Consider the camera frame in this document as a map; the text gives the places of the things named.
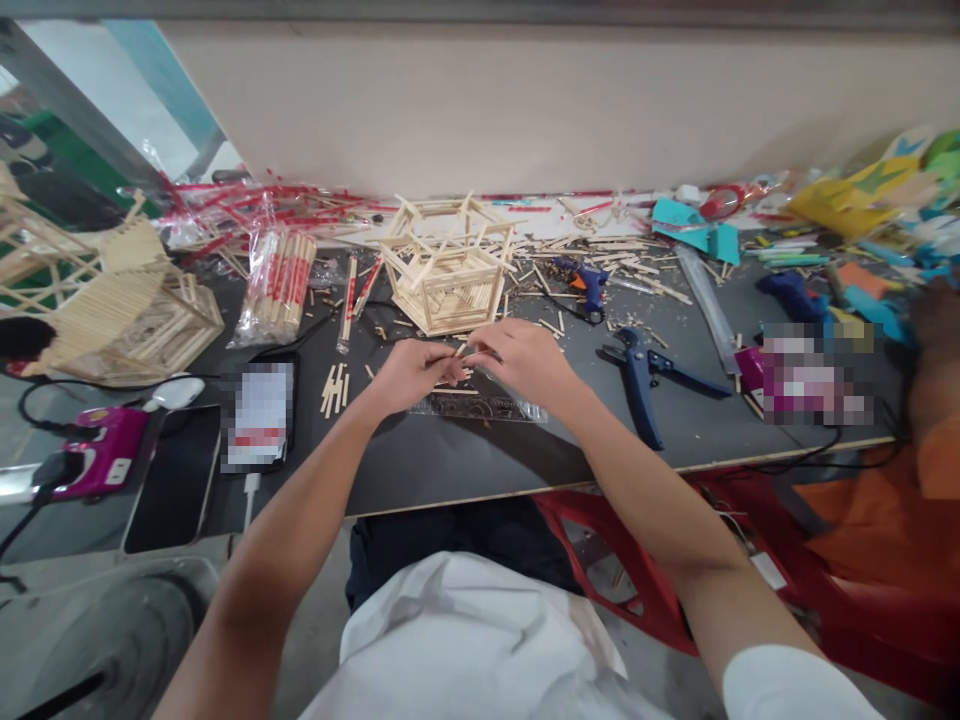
ruler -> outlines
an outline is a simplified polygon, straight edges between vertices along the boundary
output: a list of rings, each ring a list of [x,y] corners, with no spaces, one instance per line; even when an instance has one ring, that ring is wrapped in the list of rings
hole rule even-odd
[[[427,395],[408,411],[414,415],[439,415],[441,417],[473,418],[475,420],[506,420],[508,422],[532,422],[544,424],[550,418],[539,405],[514,400],[509,396],[486,397],[483,395]]]

red plastic chair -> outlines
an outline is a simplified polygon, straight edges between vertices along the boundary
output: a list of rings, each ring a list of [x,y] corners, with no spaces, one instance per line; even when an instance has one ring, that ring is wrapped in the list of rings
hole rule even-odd
[[[744,471],[749,477],[737,480],[721,480],[717,472],[686,479],[722,492],[747,513],[788,579],[778,595],[813,620],[823,653],[947,712],[960,710],[960,598],[924,597],[834,576],[804,546],[806,532],[780,504],[770,479]]]
[[[826,563],[803,546],[806,534],[780,505],[769,478],[754,473],[749,479],[731,481],[719,480],[719,475],[701,473],[686,480],[702,483],[731,510],[747,513],[738,515],[737,521],[786,580],[778,596],[830,660],[947,712],[960,710],[960,599],[955,603],[922,598],[834,577]],[[535,500],[566,548],[588,598],[660,642],[698,654],[672,586],[606,498],[561,490],[537,495]],[[614,603],[593,587],[564,520],[606,541],[633,582],[635,597]]]
[[[627,532],[605,497],[557,490],[540,493],[534,499],[550,530],[566,548],[573,574],[588,598],[665,645],[688,655],[697,654],[673,587],[653,558]],[[606,541],[637,590],[633,598],[615,603],[597,592],[587,577],[588,568],[581,564],[567,536],[564,520],[582,525]]]

white shirt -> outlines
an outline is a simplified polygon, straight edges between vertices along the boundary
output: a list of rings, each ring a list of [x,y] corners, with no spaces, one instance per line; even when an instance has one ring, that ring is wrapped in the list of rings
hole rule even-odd
[[[882,720],[843,673],[795,648],[727,667],[731,720]],[[469,553],[398,572],[343,630],[340,668],[301,720],[670,720],[629,683],[585,598]]]

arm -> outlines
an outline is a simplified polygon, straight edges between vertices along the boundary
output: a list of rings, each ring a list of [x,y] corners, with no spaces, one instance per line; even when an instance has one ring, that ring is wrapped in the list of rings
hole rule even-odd
[[[673,583],[721,694],[724,670],[746,648],[787,645],[820,656],[716,512],[574,374],[549,331],[508,319],[469,342],[481,352],[465,365],[490,370],[576,437],[624,526]]]
[[[960,273],[955,273],[960,280]],[[960,294],[937,278],[911,308],[920,362],[910,392],[919,446],[937,425],[960,415]]]
[[[244,535],[155,720],[267,718],[284,638],[343,521],[380,422],[440,379],[464,378],[446,345],[404,340]]]

hand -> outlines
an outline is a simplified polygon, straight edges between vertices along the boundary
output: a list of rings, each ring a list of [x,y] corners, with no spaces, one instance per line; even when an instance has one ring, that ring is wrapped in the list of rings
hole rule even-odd
[[[960,280],[956,269],[954,277]],[[960,293],[946,278],[930,283],[910,309],[910,320],[926,359],[960,361]]]
[[[489,370],[527,400],[554,414],[561,400],[586,387],[552,333],[526,320],[506,318],[474,330],[467,345],[477,352],[464,359],[466,367]]]
[[[456,350],[441,343],[401,340],[364,394],[384,417],[403,412],[426,397],[441,380],[456,385],[467,376]]]

